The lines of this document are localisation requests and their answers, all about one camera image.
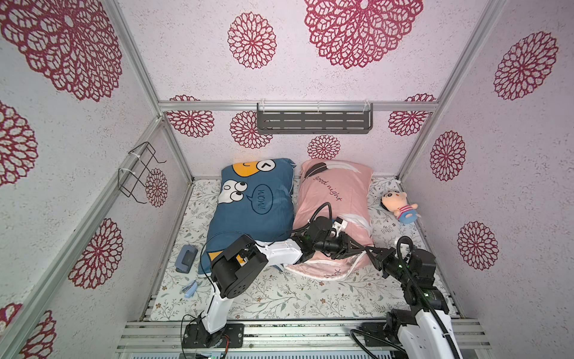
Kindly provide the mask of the pink good night pillow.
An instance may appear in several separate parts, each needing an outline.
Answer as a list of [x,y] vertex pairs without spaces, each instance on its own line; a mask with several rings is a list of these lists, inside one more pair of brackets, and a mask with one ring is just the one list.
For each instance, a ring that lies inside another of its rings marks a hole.
[[[347,221],[345,228],[361,245],[373,245],[372,226],[368,210],[369,188],[373,169],[362,164],[338,160],[311,159],[300,168],[297,210],[294,228],[308,223],[323,203],[330,203],[333,218]],[[366,254],[332,260],[317,252],[305,263],[287,266],[286,270],[320,281],[339,281],[368,264]]]

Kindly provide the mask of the blue cartoon pillow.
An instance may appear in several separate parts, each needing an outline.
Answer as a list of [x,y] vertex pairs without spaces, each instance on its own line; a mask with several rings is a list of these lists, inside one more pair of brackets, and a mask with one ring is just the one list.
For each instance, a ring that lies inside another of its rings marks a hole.
[[295,164],[290,159],[241,162],[221,171],[221,187],[198,273],[240,236],[259,242],[288,239],[294,223]]

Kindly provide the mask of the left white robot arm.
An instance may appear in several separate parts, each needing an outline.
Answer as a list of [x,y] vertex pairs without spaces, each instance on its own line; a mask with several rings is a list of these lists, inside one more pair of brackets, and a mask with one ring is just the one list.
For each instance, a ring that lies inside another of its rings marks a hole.
[[264,243],[248,235],[239,237],[211,260],[212,297],[199,323],[208,334],[216,334],[227,324],[233,299],[244,293],[269,266],[299,265],[320,252],[332,260],[363,255],[365,246],[345,232],[347,221],[320,216],[288,239]]

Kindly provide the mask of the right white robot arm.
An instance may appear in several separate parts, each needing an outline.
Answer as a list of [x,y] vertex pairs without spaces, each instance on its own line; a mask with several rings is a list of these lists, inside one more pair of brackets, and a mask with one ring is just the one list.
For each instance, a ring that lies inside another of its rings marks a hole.
[[390,346],[403,358],[462,358],[445,297],[435,287],[436,257],[410,247],[407,258],[398,248],[366,248],[375,269],[401,285],[409,310],[393,309],[384,323],[365,322],[366,345]]

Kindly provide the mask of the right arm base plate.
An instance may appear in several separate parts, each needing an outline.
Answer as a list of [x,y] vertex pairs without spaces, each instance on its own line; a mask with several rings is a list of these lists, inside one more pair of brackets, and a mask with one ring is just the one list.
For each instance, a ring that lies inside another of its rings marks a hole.
[[365,337],[367,347],[376,346],[388,346],[388,342],[402,346],[399,341],[399,330],[400,329],[414,329],[414,325],[405,324],[387,324],[387,323],[377,323],[377,322],[367,322],[362,323],[359,329],[367,333]]

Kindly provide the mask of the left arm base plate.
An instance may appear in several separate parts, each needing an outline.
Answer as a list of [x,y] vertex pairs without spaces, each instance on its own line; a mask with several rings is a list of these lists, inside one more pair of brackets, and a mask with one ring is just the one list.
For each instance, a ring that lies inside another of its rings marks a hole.
[[182,338],[184,349],[237,349],[242,348],[245,333],[243,324],[228,323],[223,329],[210,334],[203,323],[191,323],[185,326]]

